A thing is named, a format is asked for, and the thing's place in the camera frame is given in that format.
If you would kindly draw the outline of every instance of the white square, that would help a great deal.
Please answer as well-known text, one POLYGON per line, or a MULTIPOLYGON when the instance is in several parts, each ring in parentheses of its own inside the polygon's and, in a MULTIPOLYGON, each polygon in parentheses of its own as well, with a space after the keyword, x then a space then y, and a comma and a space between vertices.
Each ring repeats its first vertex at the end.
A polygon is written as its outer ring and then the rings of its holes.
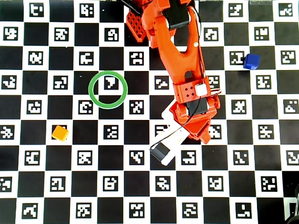
POLYGON ((285 208, 285 220, 287 220, 290 216, 293 216, 294 214, 291 214, 290 211, 290 204, 291 203, 297 203, 297 198, 295 197, 284 197, 284 208, 285 208))
POLYGON ((100 63, 99 56, 99 47, 74 47, 74 71, 98 71, 100 63))
POLYGON ((22 95, 21 119, 22 120, 46 120, 48 113, 47 95, 22 95))
POLYGON ((254 171, 255 159, 253 145, 228 145, 228 170, 254 171))
POLYGON ((98 171, 97 145, 73 145, 71 148, 72 171, 98 171))
POLYGON ((123 198, 123 209, 124 209, 124 220, 123 223, 130 223, 130 224, 140 224, 140 223, 150 223, 150 197, 124 197, 123 198), (142 209, 144 203, 144 212, 140 213, 137 209, 142 209), (135 209, 135 214, 142 216, 138 218, 130 218, 129 214, 131 211, 130 205, 132 209, 135 209))
POLYGON ((229 197, 229 180, 228 171, 226 170, 203 170, 202 171, 202 195, 203 197, 229 197), (211 188, 217 188, 217 191, 209 191, 211 188))
MULTIPOLYGON (((120 74, 122 77, 125 76, 125 72, 124 71, 115 71, 118 74, 120 74)), ((123 86, 120 82, 120 80, 118 80, 118 87, 117 89, 109 89, 109 86, 111 88, 114 87, 114 85, 117 85, 117 81, 115 80, 116 78, 114 77, 114 79, 112 79, 112 76, 109 75, 104 75, 102 77, 100 77, 98 79, 98 86, 99 86, 99 95, 100 96, 121 96, 123 93, 123 86), (109 83, 109 86, 107 87, 107 89, 105 90, 105 81, 107 81, 109 83)))
POLYGON ((250 70, 252 95, 277 95, 276 70, 250 70))
POLYGON ((97 197, 71 197, 71 208, 70 208, 70 223, 72 224, 97 224, 97 213, 98 213, 98 198, 97 197), (77 203, 86 203, 88 206, 91 203, 91 218, 76 218, 77 203))
POLYGON ((100 24, 99 35, 100 47, 123 47, 124 46, 124 24, 120 22, 103 22, 100 24), (105 41, 105 35, 107 29, 110 28, 109 32, 111 36, 107 36, 105 41))
POLYGON ((58 119, 58 120, 47 120, 46 124, 46 145, 48 146, 69 146, 73 143, 73 120, 58 119), (52 125, 65 127, 69 131, 69 136, 65 141, 59 141, 57 139, 52 139, 52 125))
POLYGON ((15 223, 18 224, 40 224, 43 223, 43 197, 18 197, 16 203, 16 215, 15 215, 15 223), (23 203, 36 203, 37 204, 37 218, 35 219, 22 219, 22 206, 23 203))
POLYGON ((224 46, 225 70, 248 70, 243 68, 243 59, 250 53, 249 46, 224 46), (230 56, 235 57, 234 64, 230 64, 230 56))
POLYGON ((278 94, 277 102, 278 102, 278 118, 285 120, 298 120, 299 113, 292 113, 295 111, 291 105, 290 107, 284 107, 284 100, 289 100, 290 103, 294 104, 294 106, 299 105, 299 94, 278 94))
POLYGON ((227 120, 252 120, 252 100, 249 94, 225 96, 227 120))
POLYGON ((220 86, 221 93, 225 95, 225 71, 224 70, 206 70, 206 75, 209 77, 211 89, 217 89, 220 86))
POLYGON ((149 49, 149 47, 124 47, 123 55, 124 55, 124 70, 125 71, 148 71, 148 70, 150 70, 150 59, 149 59, 150 49, 149 49), (131 58, 132 63, 135 63, 135 65, 130 65, 130 52, 132 54, 131 57, 134 57, 134 58, 131 58))
POLYGON ((20 145, 18 170, 19 171, 45 171, 46 170, 46 146, 45 145, 20 145))
POLYGON ((24 44, 24 23, 23 22, 0 22, 0 45, 1 46, 23 46, 24 44))
POLYGON ((275 62, 277 70, 297 70, 299 64, 299 45, 276 45, 275 62))
POLYGON ((127 95, 123 102, 125 120, 149 120, 150 119, 150 96, 127 95))
POLYGON ((248 22, 249 21, 249 14, 248 14, 248 0, 225 0, 223 1, 223 21, 224 22, 248 22), (229 8, 231 6, 229 6, 230 3, 237 3, 238 5, 242 6, 233 6, 233 7, 237 7, 237 8, 232 8, 231 10, 234 10, 233 14, 236 15, 233 17, 229 16, 229 8))
POLYGON ((274 22, 250 22, 249 23, 250 46, 274 46, 275 30, 274 22))
POLYGON ((229 198, 229 207, 230 207, 230 223, 231 224, 252 224, 252 223, 258 223, 257 220, 257 204, 256 204, 256 197, 230 197, 229 198), (241 217, 236 217, 236 203, 251 203, 251 212, 240 213, 241 217), (242 215, 247 216, 250 215, 251 218, 242 218, 242 215))
POLYGON ((73 95, 73 119, 99 119, 99 107, 94 102, 92 102, 89 95, 73 95))
MULTIPOLYGON (((2 125, 3 127, 5 127, 6 125, 14 126, 14 132, 12 130, 10 130, 10 132, 13 134, 11 135, 10 138, 5 138, 0 140, 0 146, 18 146, 20 144, 20 134, 21 134, 21 120, 0 120, 0 125, 2 125)), ((0 134, 4 135, 4 133, 1 133, 5 131, 3 128, 0 128, 0 134)))
POLYGON ((93 0, 74 1, 74 22, 75 23, 79 23, 79 22, 99 23, 99 21, 100 21, 100 2, 93 1, 93 0))
POLYGON ((48 46, 23 46, 23 71, 49 70, 48 46))
POLYGON ((149 71, 150 95, 174 95, 172 80, 166 70, 149 71))
POLYGON ((149 172, 149 194, 151 197, 176 197, 177 173, 175 170, 151 170, 149 172))
POLYGON ((255 171, 256 177, 256 197, 284 197, 283 182, 282 182, 282 171, 255 171), (261 180, 262 176, 276 177, 277 181, 277 192, 265 192, 264 189, 265 180, 261 180))
POLYGON ((24 2, 24 22, 49 22, 50 5, 47 0, 30 0, 24 2), (43 7, 35 6, 34 3, 43 3, 43 7), (36 16, 43 12, 43 17, 36 16))
POLYGON ((22 70, 0 70, 0 95, 21 95, 23 85, 23 71, 22 70), (3 76, 10 76, 9 82, 3 80, 3 76))
POLYGON ((227 129, 227 122, 224 119, 212 119, 211 125, 209 127, 209 132, 211 136, 211 140, 206 145, 227 145, 228 144, 228 129, 227 129))
POLYGON ((254 119, 254 120, 252 120, 252 133, 253 133, 253 144, 254 145, 280 145, 280 131, 279 131, 279 120, 278 119, 254 119), (274 139, 268 139, 266 137, 259 139, 258 125, 264 125, 264 126, 273 125, 274 139))
POLYGON ((176 154, 177 171, 202 170, 201 145, 179 145, 174 150, 177 150, 177 154, 176 154), (188 155, 189 157, 182 158, 182 154, 188 155))
POLYGON ((107 146, 119 146, 124 144, 124 120, 101 120, 98 125, 98 145, 107 145, 107 146), (108 138, 105 136, 104 139, 104 128, 105 126, 117 127, 117 138, 113 136, 108 138))
POLYGON ((74 71, 49 70, 48 95, 70 96, 74 93, 74 71))
POLYGON ((298 22, 298 1, 297 0, 275 0, 273 1, 273 19, 275 22, 298 22), (290 3, 291 7, 287 7, 285 10, 279 10, 279 3, 290 3))
POLYGON ((177 197, 177 223, 203 224, 204 223, 203 197, 177 197), (183 210, 183 203, 188 203, 188 209, 183 210), (197 212, 197 218, 185 218, 197 212))
POLYGON ((124 149, 123 170, 125 171, 150 170, 150 146, 149 145, 124 145, 123 149, 124 149), (134 160, 136 163, 130 164, 130 159, 134 160))
POLYGON ((224 46, 224 23, 202 22, 199 43, 201 47, 224 46))
POLYGON ((281 170, 299 171, 298 145, 281 145, 280 159, 281 159, 281 170))
POLYGON ((17 198, 18 197, 18 181, 19 181, 19 172, 18 171, 1 171, 1 177, 11 177, 12 180, 10 183, 6 183, 7 189, 11 189, 11 192, 0 192, 1 198, 17 198))
POLYGON ((71 171, 45 171, 44 197, 71 197, 71 171))
POLYGON ((73 47, 74 45, 75 45, 75 23, 73 22, 50 22, 49 23, 49 46, 50 47, 73 47))
POLYGON ((123 171, 101 170, 98 172, 98 197, 123 197, 123 186, 123 171))

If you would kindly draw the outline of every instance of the green ring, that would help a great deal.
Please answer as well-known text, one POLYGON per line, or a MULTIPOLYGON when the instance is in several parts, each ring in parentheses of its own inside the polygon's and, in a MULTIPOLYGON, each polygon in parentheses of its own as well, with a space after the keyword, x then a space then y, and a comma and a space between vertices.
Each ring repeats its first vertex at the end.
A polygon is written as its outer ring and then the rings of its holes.
POLYGON ((124 77, 122 77, 120 74, 118 74, 117 72, 115 71, 102 71, 98 74, 96 74, 91 80, 90 80, 90 83, 88 85, 88 94, 90 96, 90 98, 92 99, 92 101, 99 107, 99 108, 102 108, 102 109, 114 109, 116 107, 118 107, 119 105, 121 105, 123 103, 123 101, 125 100, 127 94, 128 94, 128 84, 125 80, 124 77), (120 80, 121 84, 122 84, 122 87, 123 87, 123 92, 122 92, 122 95, 121 97, 115 101, 114 103, 111 103, 111 104, 105 104, 105 103, 102 103, 100 102, 94 95, 94 92, 93 92, 93 88, 94 88, 94 85, 95 83, 98 81, 98 79, 104 75, 111 75, 117 79, 120 80))

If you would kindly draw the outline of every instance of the blue cube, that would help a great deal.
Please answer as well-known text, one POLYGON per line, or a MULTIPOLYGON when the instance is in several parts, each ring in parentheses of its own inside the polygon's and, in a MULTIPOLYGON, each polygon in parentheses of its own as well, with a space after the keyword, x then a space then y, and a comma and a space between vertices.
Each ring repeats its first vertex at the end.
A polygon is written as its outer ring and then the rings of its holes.
POLYGON ((255 54, 247 54, 244 59, 243 68, 255 70, 260 64, 260 56, 255 54))

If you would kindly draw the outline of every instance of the orange block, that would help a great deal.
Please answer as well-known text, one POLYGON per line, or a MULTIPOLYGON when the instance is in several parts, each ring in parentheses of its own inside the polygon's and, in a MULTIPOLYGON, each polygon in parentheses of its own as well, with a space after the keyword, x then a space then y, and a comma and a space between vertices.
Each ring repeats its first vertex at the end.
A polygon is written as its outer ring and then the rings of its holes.
POLYGON ((53 133, 52 133, 52 137, 54 139, 57 139, 59 141, 65 141, 67 136, 69 135, 69 131, 66 130, 65 128, 57 125, 56 128, 54 129, 53 133))

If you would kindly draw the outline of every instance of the black square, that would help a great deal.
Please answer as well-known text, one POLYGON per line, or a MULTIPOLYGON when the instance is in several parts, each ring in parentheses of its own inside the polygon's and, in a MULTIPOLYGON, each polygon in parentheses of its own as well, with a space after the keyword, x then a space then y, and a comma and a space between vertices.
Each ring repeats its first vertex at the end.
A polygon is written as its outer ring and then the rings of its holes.
POLYGON ((74 120, 73 121, 73 145, 97 145, 97 144, 98 144, 98 121, 97 120, 74 120))
POLYGON ((22 120, 20 143, 21 145, 45 145, 46 121, 22 120))
POLYGON ((100 70, 123 70, 123 48, 100 47, 100 70))
POLYGON ((224 47, 201 47, 201 52, 206 70, 224 70, 224 47))
POLYGON ((128 94, 149 93, 148 71, 125 71, 125 79, 128 83, 128 94))
POLYGON ((23 1, 1 1, 0 21, 24 21, 23 1))
POLYGON ((275 46, 250 47, 250 53, 260 56, 260 64, 257 69, 275 69, 275 46))
POLYGON ((71 146, 47 146, 46 170, 71 170, 71 146))
POLYGON ((282 171, 282 182, 284 187, 284 197, 295 197, 296 181, 299 177, 298 171, 282 171))
POLYGON ((199 14, 202 22, 223 22, 223 2, 199 1, 199 14))
MULTIPOLYGON (((74 71, 74 94, 87 95, 90 80, 98 71, 74 71)), ((98 94, 98 82, 94 85, 93 92, 98 94)))
POLYGON ((20 119, 21 96, 0 96, 0 119, 20 119))
POLYGON ((257 198, 257 219, 260 224, 284 223, 284 199, 283 198, 257 198))
POLYGON ((99 170, 123 170, 123 146, 99 146, 99 170))
POLYGON ((50 22, 74 22, 74 2, 50 0, 50 22))
POLYGON ((228 197, 204 197, 203 199, 204 223, 230 223, 228 197))
POLYGON ((73 70, 73 47, 50 47, 49 70, 73 70))
POLYGON ((253 144, 252 120, 227 120, 228 144, 253 144))
POLYGON ((47 94, 47 71, 23 71, 22 94, 47 94))
POLYGON ((279 120, 281 144, 299 144, 299 120, 279 120))
POLYGON ((137 42, 135 37, 132 35, 132 32, 128 28, 126 24, 125 26, 125 46, 134 46, 134 47, 148 47, 149 46, 149 40, 147 36, 144 38, 143 42, 137 42))
POLYGON ((158 48, 149 48, 149 70, 166 70, 158 48))
POLYGON ((279 146, 254 146, 256 170, 281 170, 279 146))
POLYGON ((19 164, 19 146, 0 146, 0 171, 16 171, 19 164))
POLYGON ((249 21, 273 21, 273 4, 272 2, 267 2, 267 4, 253 4, 249 2, 249 21))
POLYGON ((225 71, 226 94, 250 94, 250 71, 225 71))
POLYGON ((70 198, 45 198, 43 223, 69 223, 70 204, 70 198))
POLYGON ((48 119, 72 119, 72 96, 48 96, 48 119))
MULTIPOLYGON (((120 96, 99 96, 100 102, 105 104, 111 104, 119 98, 120 96)), ((111 110, 99 108, 99 119, 123 119, 123 104, 111 110)))
POLYGON ((98 198, 98 223, 123 223, 123 197, 98 198))
POLYGON ((297 70, 277 70, 278 94, 299 94, 297 70))
POLYGON ((0 217, 3 223, 15 223, 16 198, 1 198, 0 199, 0 217))
POLYGON ((75 23, 75 46, 98 46, 98 23, 75 23))
POLYGON ((229 196, 255 197, 256 185, 254 171, 230 171, 229 196))
POLYGON ((18 197, 43 197, 44 176, 45 172, 19 172, 18 197))
POLYGON ((21 70, 23 47, 0 46, 0 69, 21 70))
POLYGON ((150 143, 149 120, 125 120, 125 145, 148 145, 150 143))
POLYGON ((26 22, 24 24, 24 45, 25 46, 48 46, 49 44, 49 23, 26 22))
POLYGON ((201 171, 177 171, 177 196, 202 196, 201 171))
POLYGON ((253 119, 278 119, 276 95, 252 95, 253 119))
POLYGON ((150 223, 176 223, 176 198, 151 197, 150 223))
POLYGON ((227 146, 202 145, 203 170, 228 170, 227 146))
POLYGON ((97 196, 97 171, 73 171, 71 175, 72 197, 97 196))
POLYGON ((275 22, 276 45, 298 45, 299 28, 297 22, 275 22))
POLYGON ((161 113, 173 101, 173 96, 149 96, 149 118, 162 119, 161 113))
POLYGON ((124 182, 124 196, 150 196, 149 171, 125 171, 124 182))
POLYGON ((244 46, 249 45, 249 29, 247 22, 224 23, 224 45, 244 46))

